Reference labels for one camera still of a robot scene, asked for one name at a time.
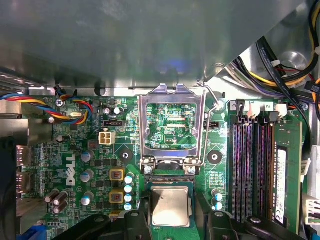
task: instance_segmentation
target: dell logo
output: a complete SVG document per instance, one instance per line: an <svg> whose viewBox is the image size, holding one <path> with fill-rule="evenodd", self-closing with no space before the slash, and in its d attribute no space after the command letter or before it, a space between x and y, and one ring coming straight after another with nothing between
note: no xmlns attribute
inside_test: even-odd
<svg viewBox="0 0 320 240"><path fill-rule="evenodd" d="M75 168L76 168L76 155L72 155L72 157L67 157L66 158L67 161L71 161L71 163L68 163L66 165L66 167L68 168L66 170L66 175L67 175L67 178L66 178L66 185L67 186L75 186L76 185L76 180L74 178L74 176L76 175L76 171L75 171Z"/></svg>

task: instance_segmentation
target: screw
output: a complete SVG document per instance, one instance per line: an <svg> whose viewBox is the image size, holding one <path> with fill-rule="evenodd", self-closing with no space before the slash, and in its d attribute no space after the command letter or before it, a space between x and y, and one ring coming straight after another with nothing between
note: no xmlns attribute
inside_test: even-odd
<svg viewBox="0 0 320 240"><path fill-rule="evenodd" d="M188 174L190 174L190 175L195 175L195 174L196 174L196 168L195 168L194 166L188 167L186 171L187 171Z"/></svg>
<svg viewBox="0 0 320 240"><path fill-rule="evenodd" d="M303 111L307 111L309 109L309 105L306 104L305 102L302 103L302 109Z"/></svg>
<svg viewBox="0 0 320 240"><path fill-rule="evenodd" d="M212 155L212 160L217 160L218 159L218 155L217 154L213 154Z"/></svg>
<svg viewBox="0 0 320 240"><path fill-rule="evenodd" d="M261 220L259 218L257 218L257 217L252 217L250 220L251 220L251 222L253 222L255 224L261 223Z"/></svg>
<svg viewBox="0 0 320 240"><path fill-rule="evenodd" d="M214 215L216 215L218 218L221 218L224 216L224 214L220 211L215 212Z"/></svg>
<svg viewBox="0 0 320 240"><path fill-rule="evenodd" d="M65 105L65 102L62 101L61 99L55 100L55 105L59 108L63 107Z"/></svg>
<svg viewBox="0 0 320 240"><path fill-rule="evenodd" d="M145 166L144 167L144 174L150 175L154 171L154 168L152 166Z"/></svg>

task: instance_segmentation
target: electrolytic capacitor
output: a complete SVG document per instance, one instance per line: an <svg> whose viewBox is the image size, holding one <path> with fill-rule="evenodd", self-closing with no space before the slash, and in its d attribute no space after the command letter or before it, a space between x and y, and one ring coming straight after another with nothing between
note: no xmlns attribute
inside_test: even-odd
<svg viewBox="0 0 320 240"><path fill-rule="evenodd" d="M131 202L132 202L132 196L131 196L130 194L126 194L126 195L124 196L124 201L125 201L126 203L131 203Z"/></svg>
<svg viewBox="0 0 320 240"><path fill-rule="evenodd" d="M62 124L62 121L51 116L48 118L48 123L57 125L57 124Z"/></svg>
<svg viewBox="0 0 320 240"><path fill-rule="evenodd" d="M58 143L65 143L65 142L69 141L70 139L71 139L71 137L69 135L66 135L66 136L59 135L56 137L56 141Z"/></svg>
<svg viewBox="0 0 320 240"><path fill-rule="evenodd" d="M223 205L221 202L217 201L216 199L212 199L211 200L211 204L212 204L212 209L215 209L215 210L221 210Z"/></svg>
<svg viewBox="0 0 320 240"><path fill-rule="evenodd" d="M211 195L212 197L214 197L215 200L217 200L218 202L220 202L223 198L222 194L219 192L218 189L213 189L211 191Z"/></svg>
<svg viewBox="0 0 320 240"><path fill-rule="evenodd" d="M130 186L130 185L125 185L125 186L124 186L124 191L125 191L127 194L131 193L131 192L132 192L132 186Z"/></svg>
<svg viewBox="0 0 320 240"><path fill-rule="evenodd" d="M122 107L115 107L113 112L115 115L122 115L124 114L125 110Z"/></svg>
<svg viewBox="0 0 320 240"><path fill-rule="evenodd" d="M49 204L51 203L58 195L60 191L58 189L53 189L45 198L44 201Z"/></svg>
<svg viewBox="0 0 320 240"><path fill-rule="evenodd" d="M90 192L90 191L87 191L81 198L81 204L83 206L88 206L91 201L94 199L95 195Z"/></svg>
<svg viewBox="0 0 320 240"><path fill-rule="evenodd" d="M125 184L131 184L135 179L135 175L131 172L127 173L127 175L124 178Z"/></svg>
<svg viewBox="0 0 320 240"><path fill-rule="evenodd" d="M68 206L68 202L67 202L67 201L63 201L63 202L61 202L61 204L60 204L59 206L55 206L52 211L53 211L54 214L59 214L59 213L61 213L67 206Z"/></svg>
<svg viewBox="0 0 320 240"><path fill-rule="evenodd" d="M83 173L80 175L80 180L84 183L89 182L91 179L93 179L95 176L94 171L91 169L85 170Z"/></svg>
<svg viewBox="0 0 320 240"><path fill-rule="evenodd" d="M68 193L66 191L60 192L58 196L53 200L53 204L59 206L65 199L67 199Z"/></svg>
<svg viewBox="0 0 320 240"><path fill-rule="evenodd" d="M94 157L95 157L95 153L92 150L87 150L81 154L81 160L84 161L85 163L94 159Z"/></svg>
<svg viewBox="0 0 320 240"><path fill-rule="evenodd" d="M131 209L132 209L132 205L131 205L130 203L126 203L126 204L124 205L124 210L129 211L129 210L131 210Z"/></svg>
<svg viewBox="0 0 320 240"><path fill-rule="evenodd" d="M103 113L106 115L112 115L114 114L114 109L112 107L106 107L103 109Z"/></svg>

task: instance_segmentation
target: cable bundle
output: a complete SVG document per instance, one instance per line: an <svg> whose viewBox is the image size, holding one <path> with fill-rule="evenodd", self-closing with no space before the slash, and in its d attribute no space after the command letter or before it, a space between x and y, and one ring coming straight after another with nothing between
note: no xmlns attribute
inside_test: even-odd
<svg viewBox="0 0 320 240"><path fill-rule="evenodd" d="M27 103L27 104L33 105L33 106L37 107L38 109L45 111L46 113L53 116L54 118L59 119L60 121L62 121L65 124L80 125L80 124L83 124L88 118L91 117L92 112L93 112L93 108L89 103L87 103L77 97L74 97L71 95L66 95L66 94L61 95L60 99L63 101L70 100L70 101L73 101L79 105L83 105L84 108L86 109L84 115L79 119L72 119L68 116L65 116L65 115L59 113L58 111L56 111L55 109L53 109L52 107L47 105L45 102L38 100L38 99L35 99L31 96L25 96L25 95L17 94L17 93L7 93L7 94L0 96L0 100L6 100L9 102Z"/></svg>

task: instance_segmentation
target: ram slot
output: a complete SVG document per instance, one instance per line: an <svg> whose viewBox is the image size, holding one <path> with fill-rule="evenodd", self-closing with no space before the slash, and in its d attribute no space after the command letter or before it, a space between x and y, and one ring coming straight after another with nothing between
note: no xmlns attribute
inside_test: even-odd
<svg viewBox="0 0 320 240"><path fill-rule="evenodd" d="M275 127L269 125L267 128L267 151L266 151L266 217L272 218L270 209L273 206L273 187L274 187L274 166L275 166Z"/></svg>
<svg viewBox="0 0 320 240"><path fill-rule="evenodd" d="M252 215L252 185L253 185L253 126L247 127L247 151L246 151L246 202L245 218Z"/></svg>
<svg viewBox="0 0 320 240"><path fill-rule="evenodd" d="M237 138L236 138L236 198L235 203L235 219L240 222L242 215L242 156L243 156L243 131L244 126L242 124L237 125Z"/></svg>
<svg viewBox="0 0 320 240"><path fill-rule="evenodd" d="M253 215L261 216L261 183L262 162L264 161L265 134L264 127L260 124L254 126L253 149Z"/></svg>
<svg viewBox="0 0 320 240"><path fill-rule="evenodd" d="M232 172L229 173L229 182L232 185L229 188L229 194L232 196L231 202L229 202L229 209L231 210L232 216L236 216L236 202L237 202L237 139L238 139L238 127L233 125L230 131L230 169Z"/></svg>

